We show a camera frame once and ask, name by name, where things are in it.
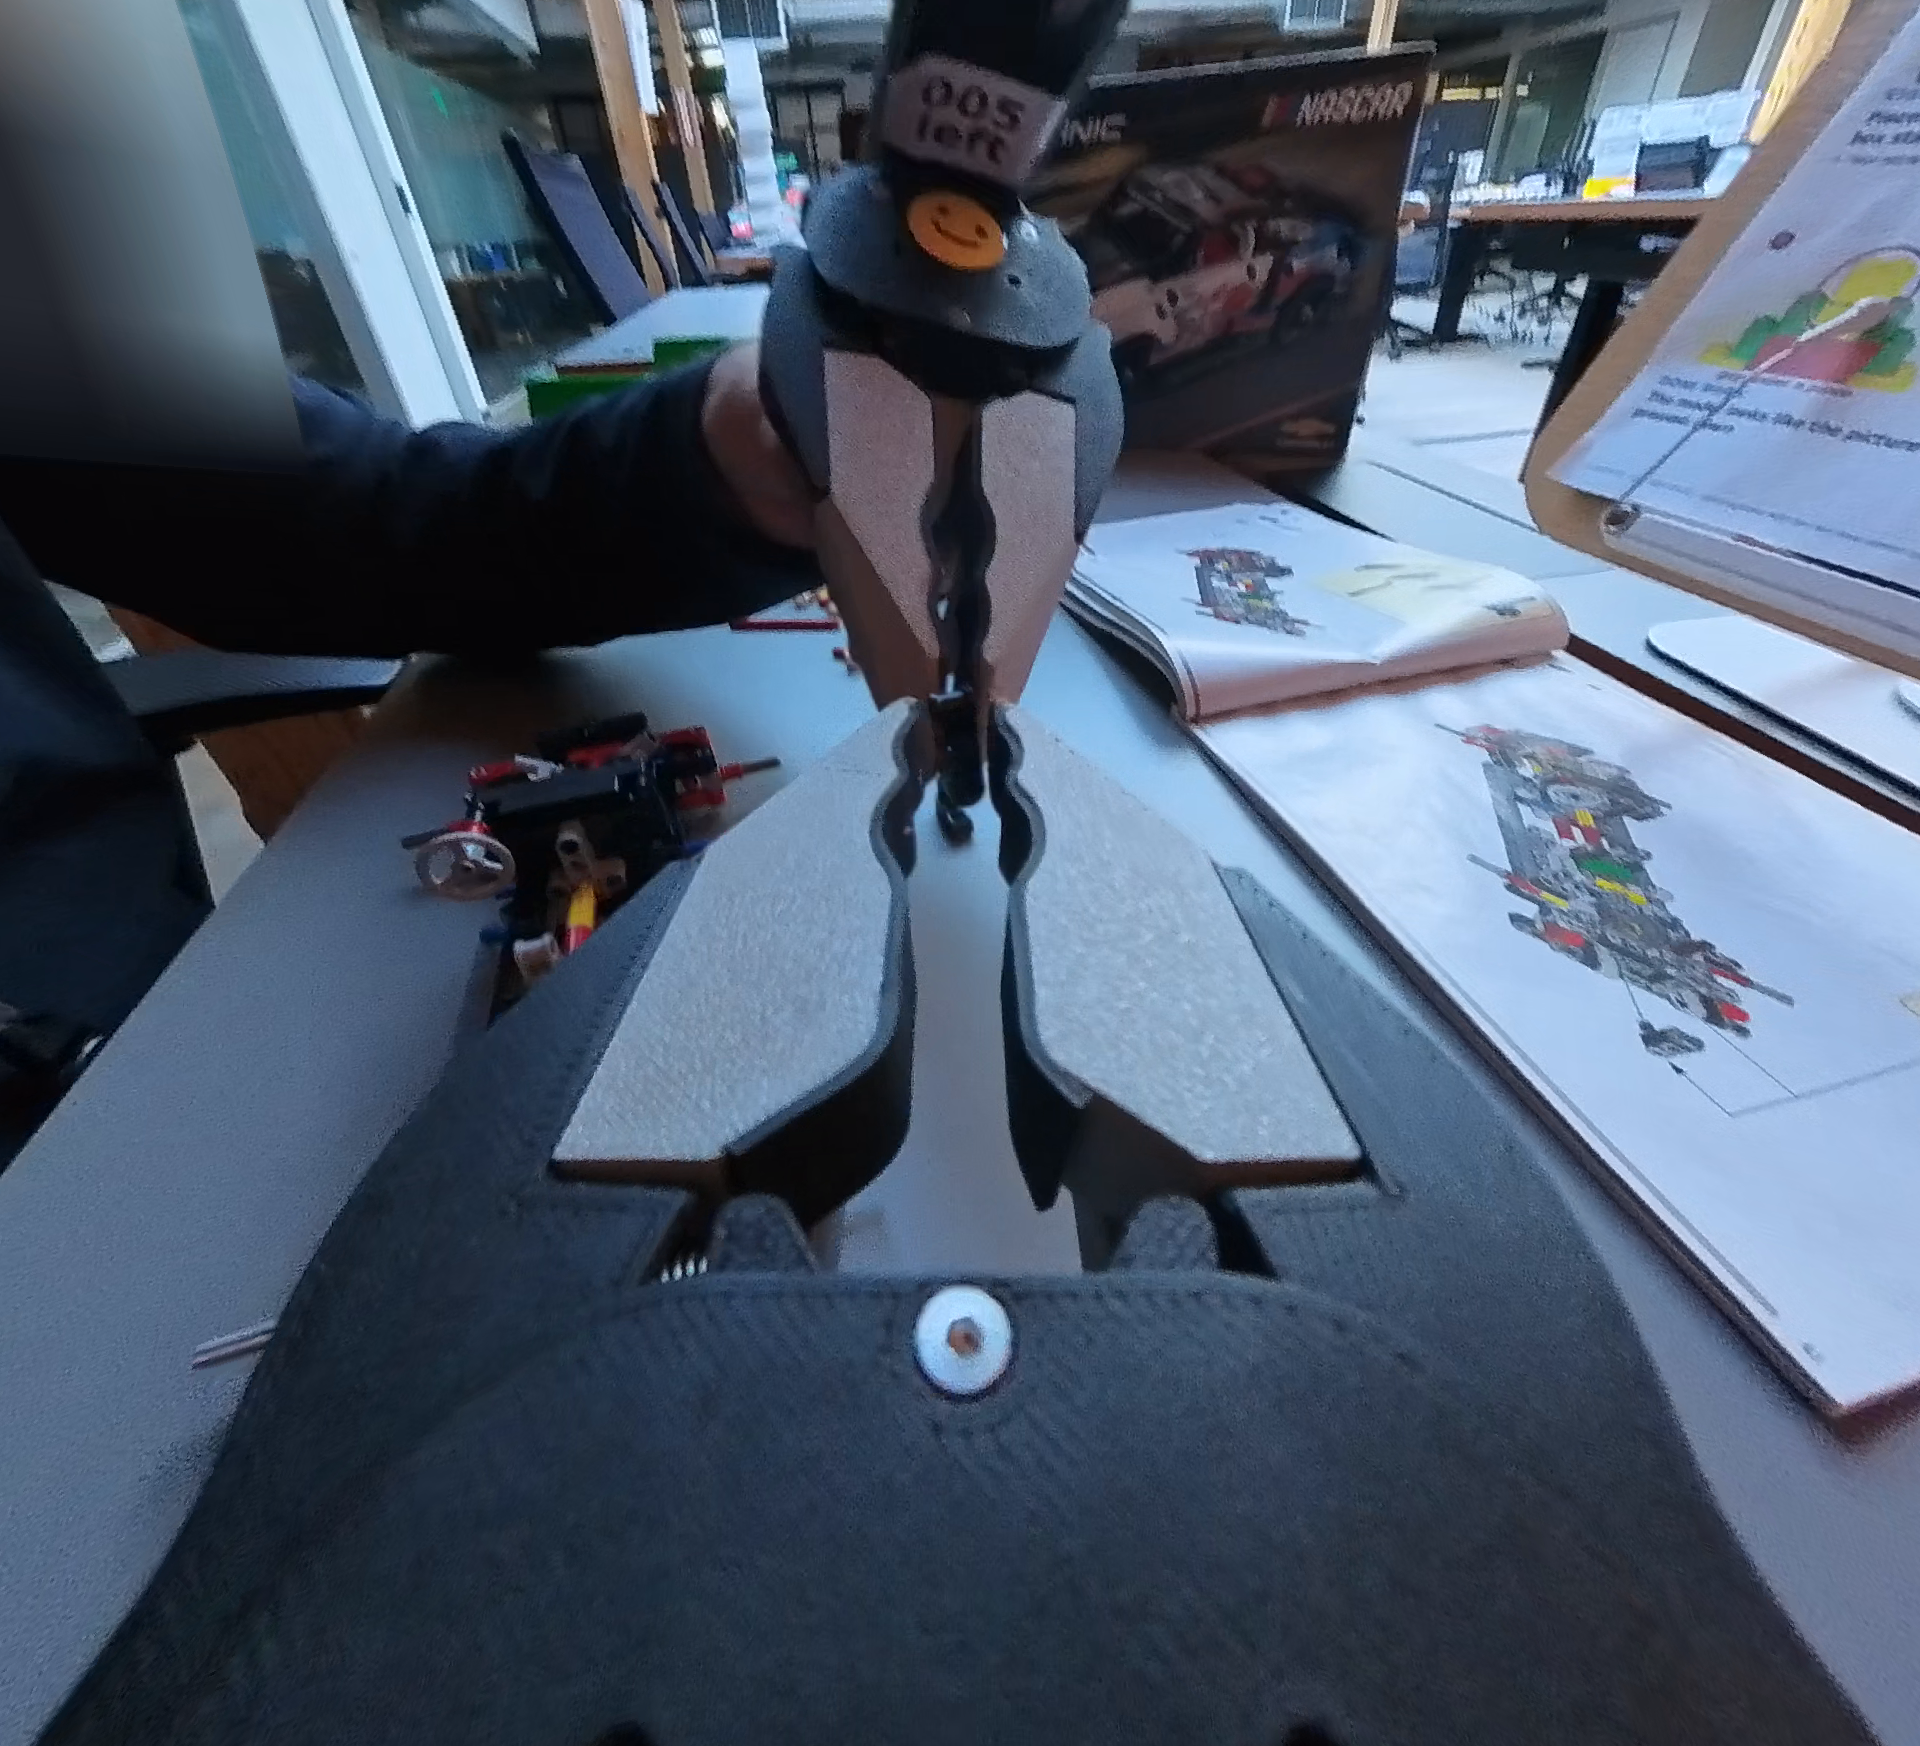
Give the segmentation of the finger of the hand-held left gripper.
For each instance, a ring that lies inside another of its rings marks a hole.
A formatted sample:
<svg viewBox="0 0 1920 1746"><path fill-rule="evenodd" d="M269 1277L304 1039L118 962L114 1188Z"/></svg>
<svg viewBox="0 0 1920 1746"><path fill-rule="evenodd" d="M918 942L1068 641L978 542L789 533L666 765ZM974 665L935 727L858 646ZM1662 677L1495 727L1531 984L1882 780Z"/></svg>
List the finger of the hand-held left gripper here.
<svg viewBox="0 0 1920 1746"><path fill-rule="evenodd" d="M935 520L953 488L955 437L940 401L871 351L823 351L829 490L821 566L852 661L887 711L946 680L946 564Z"/></svg>
<svg viewBox="0 0 1920 1746"><path fill-rule="evenodd" d="M1079 556L1068 403L981 408L955 528L955 677L978 711L1019 703Z"/></svg>

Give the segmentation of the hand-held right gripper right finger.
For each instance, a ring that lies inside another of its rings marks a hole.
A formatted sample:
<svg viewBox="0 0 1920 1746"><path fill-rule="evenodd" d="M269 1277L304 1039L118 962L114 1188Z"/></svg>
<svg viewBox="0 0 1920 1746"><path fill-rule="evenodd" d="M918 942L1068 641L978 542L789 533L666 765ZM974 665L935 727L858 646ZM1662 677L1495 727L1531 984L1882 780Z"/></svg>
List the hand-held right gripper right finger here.
<svg viewBox="0 0 1920 1746"><path fill-rule="evenodd" d="M996 713L996 807L1012 1143L1079 1251L1115 1254L1152 1198L1361 1180L1212 859L1022 707Z"/></svg>

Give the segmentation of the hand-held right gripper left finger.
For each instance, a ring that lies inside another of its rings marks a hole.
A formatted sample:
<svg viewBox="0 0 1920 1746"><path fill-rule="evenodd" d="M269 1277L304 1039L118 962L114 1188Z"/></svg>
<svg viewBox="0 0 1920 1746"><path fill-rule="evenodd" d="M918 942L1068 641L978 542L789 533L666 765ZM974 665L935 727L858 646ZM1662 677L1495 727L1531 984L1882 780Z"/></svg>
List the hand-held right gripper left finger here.
<svg viewBox="0 0 1920 1746"><path fill-rule="evenodd" d="M812 1229L909 1128L920 713L894 703L712 841L551 1154L595 1185L780 1198Z"/></svg>

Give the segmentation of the small black toy brick piece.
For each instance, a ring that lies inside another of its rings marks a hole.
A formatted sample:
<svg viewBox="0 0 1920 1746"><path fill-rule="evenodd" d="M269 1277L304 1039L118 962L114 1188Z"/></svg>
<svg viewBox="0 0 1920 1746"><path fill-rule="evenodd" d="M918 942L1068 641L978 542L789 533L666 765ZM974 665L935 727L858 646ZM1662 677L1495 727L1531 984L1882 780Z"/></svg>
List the small black toy brick piece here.
<svg viewBox="0 0 1920 1746"><path fill-rule="evenodd" d="M935 821L950 847L974 838L971 807L989 789L981 711L971 687L953 683L926 703Z"/></svg>

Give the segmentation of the person's left forearm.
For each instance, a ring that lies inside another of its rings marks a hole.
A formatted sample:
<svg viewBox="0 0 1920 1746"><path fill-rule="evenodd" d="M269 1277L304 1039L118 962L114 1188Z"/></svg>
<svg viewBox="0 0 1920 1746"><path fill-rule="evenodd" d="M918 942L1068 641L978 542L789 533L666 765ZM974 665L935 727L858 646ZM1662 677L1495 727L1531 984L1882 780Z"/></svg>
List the person's left forearm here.
<svg viewBox="0 0 1920 1746"><path fill-rule="evenodd" d="M292 379L295 452L7 459L5 533L45 578L229 652L482 659L716 626L823 572L740 520L693 385L410 430Z"/></svg>

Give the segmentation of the person's left hand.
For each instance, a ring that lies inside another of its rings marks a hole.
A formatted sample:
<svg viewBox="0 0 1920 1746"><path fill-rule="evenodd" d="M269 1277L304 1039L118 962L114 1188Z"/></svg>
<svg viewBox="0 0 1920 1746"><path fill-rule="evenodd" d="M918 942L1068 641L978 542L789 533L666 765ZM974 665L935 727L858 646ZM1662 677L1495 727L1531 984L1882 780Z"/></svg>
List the person's left hand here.
<svg viewBox="0 0 1920 1746"><path fill-rule="evenodd" d="M812 556L814 488L762 403L762 351L738 343L709 370L701 408L709 460L740 520L777 548Z"/></svg>

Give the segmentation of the black toy brick model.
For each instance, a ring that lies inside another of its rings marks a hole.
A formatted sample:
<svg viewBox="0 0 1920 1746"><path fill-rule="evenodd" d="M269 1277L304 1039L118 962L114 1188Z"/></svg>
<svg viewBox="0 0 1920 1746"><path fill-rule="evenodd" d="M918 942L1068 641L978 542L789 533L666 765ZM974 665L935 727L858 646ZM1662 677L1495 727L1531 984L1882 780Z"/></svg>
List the black toy brick model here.
<svg viewBox="0 0 1920 1746"><path fill-rule="evenodd" d="M777 756L723 758L705 727L630 713L546 733L467 773L459 813L401 850L416 887L484 902L487 1018L517 1006L612 925L660 873L719 833L732 789Z"/></svg>

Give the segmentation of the green box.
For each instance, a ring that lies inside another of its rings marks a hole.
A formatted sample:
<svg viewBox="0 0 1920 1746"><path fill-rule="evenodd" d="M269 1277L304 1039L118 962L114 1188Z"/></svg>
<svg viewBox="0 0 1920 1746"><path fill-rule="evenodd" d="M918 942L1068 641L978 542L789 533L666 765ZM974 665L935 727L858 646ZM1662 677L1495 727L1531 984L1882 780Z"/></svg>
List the green box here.
<svg viewBox="0 0 1920 1746"><path fill-rule="evenodd" d="M571 415L577 408L599 404L637 388L676 381L682 375L694 379L684 388L687 404L699 411L705 397L709 370L727 356L738 341L719 337L666 337L651 347L631 347L612 359L554 356L525 377L525 415L531 421Z"/></svg>

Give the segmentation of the open instruction booklet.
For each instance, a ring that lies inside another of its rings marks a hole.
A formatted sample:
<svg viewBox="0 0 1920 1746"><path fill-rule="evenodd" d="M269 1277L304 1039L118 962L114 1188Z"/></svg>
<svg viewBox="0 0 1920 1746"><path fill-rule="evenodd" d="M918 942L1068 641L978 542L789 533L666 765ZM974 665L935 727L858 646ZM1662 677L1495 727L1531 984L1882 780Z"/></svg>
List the open instruction booklet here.
<svg viewBox="0 0 1920 1746"><path fill-rule="evenodd" d="M1285 500L1095 522L1067 606L1152 665L1190 727L1570 643L1533 581Z"/></svg>

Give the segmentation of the toy race car box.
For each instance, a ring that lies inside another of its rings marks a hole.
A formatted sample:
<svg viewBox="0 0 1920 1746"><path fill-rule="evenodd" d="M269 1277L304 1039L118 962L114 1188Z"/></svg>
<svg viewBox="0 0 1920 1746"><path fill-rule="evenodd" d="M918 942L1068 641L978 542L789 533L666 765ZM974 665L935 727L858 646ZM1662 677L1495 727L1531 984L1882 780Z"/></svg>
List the toy race car box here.
<svg viewBox="0 0 1920 1746"><path fill-rule="evenodd" d="M1082 259L1130 452L1345 459L1430 74L1410 42L1087 84L1029 204Z"/></svg>

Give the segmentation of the dark leaning board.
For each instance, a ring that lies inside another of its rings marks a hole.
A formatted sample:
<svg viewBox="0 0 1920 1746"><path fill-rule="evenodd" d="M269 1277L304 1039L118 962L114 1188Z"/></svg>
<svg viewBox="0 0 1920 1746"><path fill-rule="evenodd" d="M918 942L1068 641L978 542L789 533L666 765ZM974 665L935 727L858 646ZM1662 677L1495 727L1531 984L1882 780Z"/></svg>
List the dark leaning board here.
<svg viewBox="0 0 1920 1746"><path fill-rule="evenodd" d="M652 292L620 238L586 162L562 149L541 149L517 130L502 133L502 153L525 190L525 202L561 249L566 274L581 284L602 323L635 318Z"/></svg>

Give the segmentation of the large printed instruction sheet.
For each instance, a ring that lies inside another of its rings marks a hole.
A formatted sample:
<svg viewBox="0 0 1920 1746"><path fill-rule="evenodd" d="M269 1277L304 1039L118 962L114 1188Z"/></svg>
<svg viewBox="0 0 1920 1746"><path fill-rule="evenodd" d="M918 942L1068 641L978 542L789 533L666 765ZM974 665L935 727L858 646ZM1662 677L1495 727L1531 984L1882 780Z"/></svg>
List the large printed instruction sheet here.
<svg viewBox="0 0 1920 1746"><path fill-rule="evenodd" d="M1915 836L1566 656L1193 740L1817 1407L1915 1394Z"/></svg>

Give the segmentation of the background wooden desk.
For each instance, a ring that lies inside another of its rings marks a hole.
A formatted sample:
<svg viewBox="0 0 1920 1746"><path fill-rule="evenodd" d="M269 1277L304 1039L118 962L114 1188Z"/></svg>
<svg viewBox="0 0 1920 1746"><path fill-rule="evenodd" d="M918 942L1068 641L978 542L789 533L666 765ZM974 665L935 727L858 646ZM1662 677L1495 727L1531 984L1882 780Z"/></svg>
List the background wooden desk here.
<svg viewBox="0 0 1920 1746"><path fill-rule="evenodd" d="M1620 323L1625 293L1650 284L1716 196L1479 199L1452 206L1442 234L1430 341L1462 341L1477 274L1495 256L1514 271L1582 283L1563 359L1591 356Z"/></svg>

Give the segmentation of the white flat stand base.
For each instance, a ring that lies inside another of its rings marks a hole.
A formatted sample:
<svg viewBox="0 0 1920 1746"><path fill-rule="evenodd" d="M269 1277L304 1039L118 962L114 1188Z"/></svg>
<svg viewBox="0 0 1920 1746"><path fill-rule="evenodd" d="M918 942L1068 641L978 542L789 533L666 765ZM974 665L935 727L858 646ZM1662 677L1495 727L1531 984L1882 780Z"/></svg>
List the white flat stand base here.
<svg viewBox="0 0 1920 1746"><path fill-rule="evenodd" d="M1919 792L1919 683L1740 616L1644 632L1669 667L1806 735L1894 789Z"/></svg>

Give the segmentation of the wooden board with paper sheet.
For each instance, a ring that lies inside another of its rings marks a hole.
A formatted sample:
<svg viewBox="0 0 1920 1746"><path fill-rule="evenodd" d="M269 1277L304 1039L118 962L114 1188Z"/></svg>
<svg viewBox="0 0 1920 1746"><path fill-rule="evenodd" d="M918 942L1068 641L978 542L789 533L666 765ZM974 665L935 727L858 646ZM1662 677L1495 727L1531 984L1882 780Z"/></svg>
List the wooden board with paper sheet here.
<svg viewBox="0 0 1920 1746"><path fill-rule="evenodd" d="M1552 539L1919 676L1919 0L1875 0L1533 440Z"/></svg>

